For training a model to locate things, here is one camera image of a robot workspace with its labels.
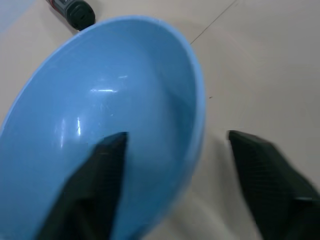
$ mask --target tile floor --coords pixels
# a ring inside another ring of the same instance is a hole
[[[87,0],[99,21],[150,15],[177,27],[205,76],[206,136],[191,186],[147,240],[258,240],[225,141],[238,129],[275,142],[320,186],[318,0]],[[39,64],[75,32],[35,0],[0,34],[0,122]]]

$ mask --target blue bowl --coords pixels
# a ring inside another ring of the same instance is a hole
[[[112,239],[149,230],[191,178],[204,122],[202,72],[174,28],[125,16],[85,29],[38,68],[1,127],[0,236],[33,239],[65,179],[96,143],[123,131]]]

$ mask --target bowl rim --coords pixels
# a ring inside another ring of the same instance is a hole
[[[192,72],[194,74],[194,80],[195,80],[195,116],[194,116],[193,129],[191,131],[190,142],[187,148],[188,150],[185,153],[185,158],[184,158],[184,160],[187,163],[187,167],[185,168],[185,171],[181,173],[181,181],[177,183],[178,186],[183,187],[183,185],[186,185],[186,182],[190,181],[191,177],[188,177],[188,176],[190,176],[193,173],[196,163],[198,162],[200,152],[202,150],[202,143],[203,143],[204,131],[205,131],[205,119],[206,119],[206,99],[205,99],[204,77],[201,70],[201,66],[191,47],[191,44],[177,29],[175,29],[170,24],[158,18],[145,16],[145,15],[126,15],[126,16],[113,17],[101,22],[97,22],[96,24],[90,27],[87,27],[86,29],[77,33],[75,36],[68,39],[65,43],[63,43],[60,47],[58,47],[55,51],[53,51],[53,53],[51,53],[41,63],[41,65],[34,71],[34,73],[31,75],[31,77],[22,87],[22,89],[16,96],[15,100],[13,101],[8,113],[6,114],[1,124],[0,138],[3,135],[4,129],[6,128],[6,125],[10,120],[11,113],[15,108],[17,102],[19,101],[21,95],[23,94],[25,89],[28,87],[29,83],[34,79],[34,77],[42,69],[42,67],[44,67],[55,54],[57,54],[61,49],[66,47],[75,39],[82,37],[87,32],[92,31],[93,29],[99,28],[102,25],[112,24],[120,21],[143,21],[143,22],[154,24],[154,25],[158,25],[159,27],[171,33],[177,39],[177,41],[181,44],[182,48],[185,50],[187,54],[188,60],[190,62],[190,66],[192,68]],[[177,192],[174,195],[168,196],[169,199],[173,200],[172,204],[174,204],[175,202],[174,199],[176,198],[177,195],[179,195],[179,192]],[[150,224],[148,224],[148,227],[146,227],[146,229],[143,230],[144,233],[148,232],[152,227],[154,227],[157,224],[157,222],[160,221],[160,219],[163,218],[163,216],[166,215],[170,206],[168,206],[167,208],[168,209],[165,209],[163,213],[160,216],[158,216],[157,219],[155,219],[154,222],[151,222]]]

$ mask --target beige floor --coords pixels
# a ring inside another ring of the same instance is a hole
[[[194,48],[205,76],[201,162],[173,213],[147,240],[260,239],[241,197],[227,130],[269,139],[320,186],[320,1],[87,0],[99,21],[162,18]],[[0,122],[38,65],[75,32],[44,0],[0,35]]]

